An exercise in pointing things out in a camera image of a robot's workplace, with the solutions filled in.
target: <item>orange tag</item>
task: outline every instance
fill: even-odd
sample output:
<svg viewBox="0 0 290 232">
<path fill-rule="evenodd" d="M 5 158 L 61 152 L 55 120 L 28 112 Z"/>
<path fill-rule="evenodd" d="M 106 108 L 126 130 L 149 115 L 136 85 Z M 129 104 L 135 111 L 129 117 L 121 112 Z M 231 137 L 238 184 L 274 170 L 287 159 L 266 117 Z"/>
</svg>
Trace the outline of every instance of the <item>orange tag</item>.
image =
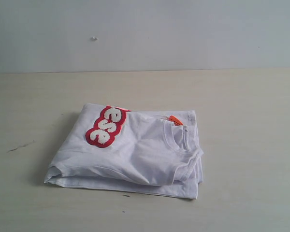
<svg viewBox="0 0 290 232">
<path fill-rule="evenodd" d="M 183 126 L 184 124 L 175 116 L 171 115 L 168 117 L 168 120 L 173 122 L 176 126 Z"/>
</svg>

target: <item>red logo patch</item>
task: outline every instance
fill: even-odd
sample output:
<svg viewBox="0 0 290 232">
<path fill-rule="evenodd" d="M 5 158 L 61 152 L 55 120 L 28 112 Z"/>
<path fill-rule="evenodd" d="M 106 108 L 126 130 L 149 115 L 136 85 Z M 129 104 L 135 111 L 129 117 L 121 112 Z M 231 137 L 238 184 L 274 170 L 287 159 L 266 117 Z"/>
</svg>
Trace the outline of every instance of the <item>red logo patch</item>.
<svg viewBox="0 0 290 232">
<path fill-rule="evenodd" d="M 121 126 L 125 122 L 129 111 L 106 106 L 101 111 L 100 117 L 94 122 L 93 128 L 86 132 L 87 142 L 90 145 L 101 148 L 111 145 L 115 140 L 115 136 L 121 131 Z"/>
</svg>

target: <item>white tabletop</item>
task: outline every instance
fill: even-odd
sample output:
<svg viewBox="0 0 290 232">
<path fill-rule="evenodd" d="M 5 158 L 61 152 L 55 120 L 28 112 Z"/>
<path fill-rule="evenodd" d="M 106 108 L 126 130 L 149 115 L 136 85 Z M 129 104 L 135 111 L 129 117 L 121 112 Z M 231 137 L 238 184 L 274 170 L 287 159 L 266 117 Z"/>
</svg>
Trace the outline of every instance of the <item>white tabletop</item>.
<svg viewBox="0 0 290 232">
<path fill-rule="evenodd" d="M 85 103 L 197 112 L 195 201 L 43 184 Z M 290 232 L 290 69 L 0 74 L 0 232 Z"/>
</svg>

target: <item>wall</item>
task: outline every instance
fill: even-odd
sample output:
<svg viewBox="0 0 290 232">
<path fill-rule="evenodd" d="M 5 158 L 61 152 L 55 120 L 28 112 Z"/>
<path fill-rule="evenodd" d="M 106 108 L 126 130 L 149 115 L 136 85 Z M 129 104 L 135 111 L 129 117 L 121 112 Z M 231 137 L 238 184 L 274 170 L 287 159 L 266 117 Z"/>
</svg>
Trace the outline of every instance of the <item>wall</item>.
<svg viewBox="0 0 290 232">
<path fill-rule="evenodd" d="M 290 0 L 0 0 L 0 73 L 286 66 Z"/>
</svg>

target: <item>table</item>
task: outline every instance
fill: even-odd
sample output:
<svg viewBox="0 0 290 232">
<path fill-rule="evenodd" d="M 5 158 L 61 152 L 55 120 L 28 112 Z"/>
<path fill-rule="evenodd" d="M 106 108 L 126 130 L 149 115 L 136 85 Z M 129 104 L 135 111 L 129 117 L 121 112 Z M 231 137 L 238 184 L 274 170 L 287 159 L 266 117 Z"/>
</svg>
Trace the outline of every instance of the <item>table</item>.
<svg viewBox="0 0 290 232">
<path fill-rule="evenodd" d="M 195 201 L 44 185 L 87 102 L 197 113 Z M 290 232 L 290 68 L 0 74 L 0 232 Z"/>
</svg>

